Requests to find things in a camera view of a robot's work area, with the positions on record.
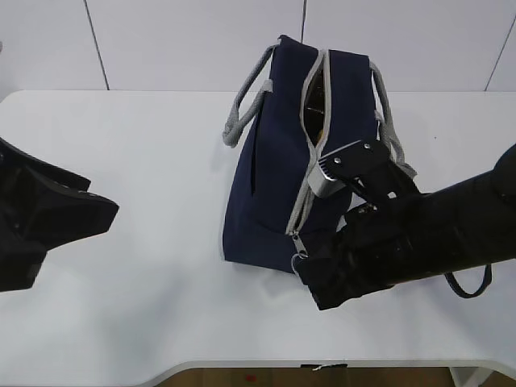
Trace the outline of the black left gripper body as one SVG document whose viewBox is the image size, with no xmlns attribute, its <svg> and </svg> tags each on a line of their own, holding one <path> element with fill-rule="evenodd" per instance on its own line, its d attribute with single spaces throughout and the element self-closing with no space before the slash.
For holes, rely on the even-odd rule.
<svg viewBox="0 0 516 387">
<path fill-rule="evenodd" d="M 30 289 L 47 249 L 32 238 L 38 196 L 50 182 L 29 158 L 1 147 L 1 291 Z"/>
</svg>

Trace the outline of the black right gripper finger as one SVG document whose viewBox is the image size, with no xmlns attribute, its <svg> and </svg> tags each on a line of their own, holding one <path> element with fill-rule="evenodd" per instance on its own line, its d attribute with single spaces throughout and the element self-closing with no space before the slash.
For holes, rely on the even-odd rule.
<svg viewBox="0 0 516 387">
<path fill-rule="evenodd" d="M 367 277 L 345 245 L 328 242 L 305 258 L 296 258 L 295 271 L 319 310 L 329 310 L 364 295 L 392 289 Z"/>
</svg>

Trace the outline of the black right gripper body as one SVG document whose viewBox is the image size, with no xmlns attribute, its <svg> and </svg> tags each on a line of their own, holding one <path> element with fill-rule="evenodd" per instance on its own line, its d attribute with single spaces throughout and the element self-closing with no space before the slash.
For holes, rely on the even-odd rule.
<svg viewBox="0 0 516 387">
<path fill-rule="evenodd" d="M 367 277 L 388 285 L 442 275 L 442 195 L 410 195 L 362 214 L 353 210 L 328 242 L 345 245 Z"/>
</svg>

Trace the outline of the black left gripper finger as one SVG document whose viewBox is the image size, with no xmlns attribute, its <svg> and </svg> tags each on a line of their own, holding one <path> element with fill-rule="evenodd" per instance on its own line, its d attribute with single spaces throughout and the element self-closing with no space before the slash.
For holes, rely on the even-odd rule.
<svg viewBox="0 0 516 387">
<path fill-rule="evenodd" d="M 1 139 L 1 168 L 25 168 L 28 167 L 46 178 L 67 187 L 87 191 L 91 181 L 76 173 L 62 169 L 35 158 L 24 151 Z"/>
<path fill-rule="evenodd" d="M 119 211 L 110 199 L 66 188 L 29 168 L 23 185 L 23 238 L 48 250 L 108 232 Z"/>
</svg>

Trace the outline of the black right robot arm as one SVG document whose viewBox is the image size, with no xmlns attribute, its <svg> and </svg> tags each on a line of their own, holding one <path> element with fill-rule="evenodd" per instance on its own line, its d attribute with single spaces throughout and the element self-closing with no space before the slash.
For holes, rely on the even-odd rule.
<svg viewBox="0 0 516 387">
<path fill-rule="evenodd" d="M 515 150 L 493 169 L 434 193 L 422 193 L 380 141 L 356 141 L 327 153 L 318 167 L 363 199 L 345 226 L 317 249 L 293 256 L 294 272 L 320 310 L 428 277 L 444 276 L 467 298 L 455 272 L 515 257 Z"/>
</svg>

